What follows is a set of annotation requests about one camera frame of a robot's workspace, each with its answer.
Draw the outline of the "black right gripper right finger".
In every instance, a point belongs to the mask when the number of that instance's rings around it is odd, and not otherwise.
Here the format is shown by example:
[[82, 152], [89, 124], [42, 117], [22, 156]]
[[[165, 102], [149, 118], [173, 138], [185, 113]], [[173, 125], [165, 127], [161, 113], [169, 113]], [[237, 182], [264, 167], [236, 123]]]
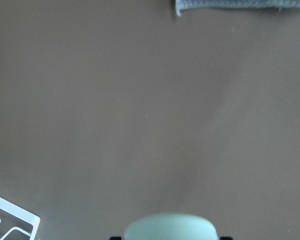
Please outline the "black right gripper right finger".
[[231, 236], [220, 236], [219, 240], [233, 240]]

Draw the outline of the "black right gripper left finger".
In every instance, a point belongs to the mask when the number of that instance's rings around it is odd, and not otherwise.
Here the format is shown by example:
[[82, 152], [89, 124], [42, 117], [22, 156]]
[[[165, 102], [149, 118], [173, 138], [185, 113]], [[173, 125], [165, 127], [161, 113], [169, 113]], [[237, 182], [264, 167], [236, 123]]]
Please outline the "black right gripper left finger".
[[123, 240], [122, 236], [111, 236], [109, 240]]

